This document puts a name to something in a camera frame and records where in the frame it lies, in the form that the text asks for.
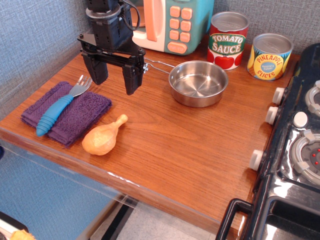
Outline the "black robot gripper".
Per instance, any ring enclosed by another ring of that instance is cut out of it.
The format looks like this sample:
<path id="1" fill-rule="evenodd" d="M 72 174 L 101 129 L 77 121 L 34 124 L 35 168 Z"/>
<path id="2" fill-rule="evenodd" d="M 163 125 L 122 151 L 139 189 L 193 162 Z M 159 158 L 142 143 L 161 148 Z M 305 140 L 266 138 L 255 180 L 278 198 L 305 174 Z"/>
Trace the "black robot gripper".
<path id="1" fill-rule="evenodd" d="M 131 8 L 133 4 L 89 4 L 86 15 L 93 33 L 82 33 L 81 55 L 90 77 L 101 85 L 109 76 L 107 64 L 122 68 L 127 95 L 132 95 L 141 85 L 145 50 L 133 42 Z"/>

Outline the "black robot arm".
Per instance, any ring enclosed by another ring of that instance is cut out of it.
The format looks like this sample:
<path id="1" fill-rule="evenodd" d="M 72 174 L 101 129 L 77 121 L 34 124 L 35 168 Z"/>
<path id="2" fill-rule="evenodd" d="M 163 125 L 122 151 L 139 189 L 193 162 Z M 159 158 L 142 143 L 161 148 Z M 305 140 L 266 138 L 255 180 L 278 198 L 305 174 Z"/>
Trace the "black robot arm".
<path id="1" fill-rule="evenodd" d="M 137 7 L 129 0 L 87 1 L 86 15 L 93 33 L 81 33 L 77 38 L 93 82 L 100 85 L 108 78 L 108 65 L 121 67 L 127 95 L 142 85 L 146 54 L 133 41 L 140 20 L 132 18 L 131 9 Z"/>

